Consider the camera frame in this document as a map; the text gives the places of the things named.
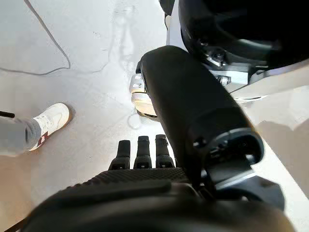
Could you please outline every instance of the gray floor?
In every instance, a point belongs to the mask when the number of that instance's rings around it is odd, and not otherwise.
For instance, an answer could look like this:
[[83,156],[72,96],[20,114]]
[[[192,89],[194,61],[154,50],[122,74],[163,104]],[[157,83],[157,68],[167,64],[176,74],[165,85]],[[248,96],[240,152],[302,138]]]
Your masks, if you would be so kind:
[[[23,1],[0,3],[0,29],[5,31],[0,34],[0,67],[43,73],[67,66]],[[60,189],[107,170],[119,140],[131,140],[134,159],[137,137],[148,135],[153,156],[155,135],[163,133],[159,123],[136,114],[128,91],[141,56],[165,44],[157,0],[31,3],[68,54],[72,68],[47,76],[0,72],[0,110],[34,117],[49,105],[64,102],[75,109],[75,117],[39,150],[17,158],[0,157],[0,183],[5,186],[0,192],[0,229],[21,220]],[[261,108],[259,103],[246,106],[256,125],[262,122]],[[264,164],[255,167],[257,172],[283,185],[288,216],[297,228],[308,227],[307,211],[301,211],[308,205],[305,195],[269,146],[267,151]]]

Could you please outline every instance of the sweatpants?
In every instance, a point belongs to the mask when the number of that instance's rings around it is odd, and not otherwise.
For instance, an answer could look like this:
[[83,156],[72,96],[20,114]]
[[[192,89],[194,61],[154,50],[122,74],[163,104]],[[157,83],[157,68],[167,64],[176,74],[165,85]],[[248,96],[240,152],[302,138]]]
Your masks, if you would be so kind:
[[34,119],[21,120],[0,116],[0,155],[15,157],[34,147],[41,128]]

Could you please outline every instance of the person's leg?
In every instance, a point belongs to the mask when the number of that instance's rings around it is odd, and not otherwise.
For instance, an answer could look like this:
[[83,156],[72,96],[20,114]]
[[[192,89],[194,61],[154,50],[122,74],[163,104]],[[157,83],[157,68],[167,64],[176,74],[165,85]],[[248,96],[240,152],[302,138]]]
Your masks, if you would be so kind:
[[0,155],[16,156],[39,148],[71,119],[69,108],[56,103],[31,120],[0,117]]
[[34,120],[0,117],[0,155],[16,156],[32,149],[41,136],[39,123]]

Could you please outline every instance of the cable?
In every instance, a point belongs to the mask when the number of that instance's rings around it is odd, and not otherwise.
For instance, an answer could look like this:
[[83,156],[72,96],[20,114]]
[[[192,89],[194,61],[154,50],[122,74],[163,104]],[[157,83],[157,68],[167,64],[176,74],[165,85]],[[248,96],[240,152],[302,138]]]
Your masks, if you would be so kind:
[[71,69],[71,62],[69,57],[67,56],[67,54],[63,51],[63,49],[60,47],[60,45],[57,43],[57,41],[55,40],[55,38],[53,37],[53,35],[51,34],[51,32],[49,31],[49,29],[47,28],[47,26],[45,25],[44,21],[42,20],[42,18],[39,16],[39,14],[36,12],[36,10],[33,8],[33,6],[31,5],[29,0],[24,0],[25,4],[27,5],[27,7],[32,11],[32,13],[36,16],[36,18],[38,19],[38,21],[40,22],[41,26],[44,28],[44,30],[46,31],[46,33],[48,34],[48,36],[50,37],[50,39],[54,42],[54,44],[56,45],[56,47],[60,50],[60,52],[63,54],[63,56],[67,59],[68,61],[68,67],[60,67],[54,70],[51,70],[49,72],[45,72],[45,73],[35,73],[35,72],[26,72],[26,71],[22,71],[22,70],[11,70],[11,69],[5,69],[0,67],[0,70],[2,71],[6,71],[6,72],[11,72],[11,73],[24,73],[24,74],[30,74],[30,75],[36,75],[36,76],[43,76],[43,75],[47,75],[50,73],[53,73],[57,70],[61,70],[61,69]]

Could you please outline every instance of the person's foot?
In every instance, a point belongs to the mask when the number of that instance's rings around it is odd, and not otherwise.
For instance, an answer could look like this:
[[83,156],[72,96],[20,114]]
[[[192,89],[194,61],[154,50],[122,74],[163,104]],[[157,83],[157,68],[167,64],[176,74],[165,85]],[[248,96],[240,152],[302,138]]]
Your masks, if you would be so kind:
[[41,137],[30,151],[39,148],[52,133],[66,126],[70,119],[70,110],[65,104],[62,103],[52,105],[39,116],[35,117],[34,120],[39,123],[41,128]]

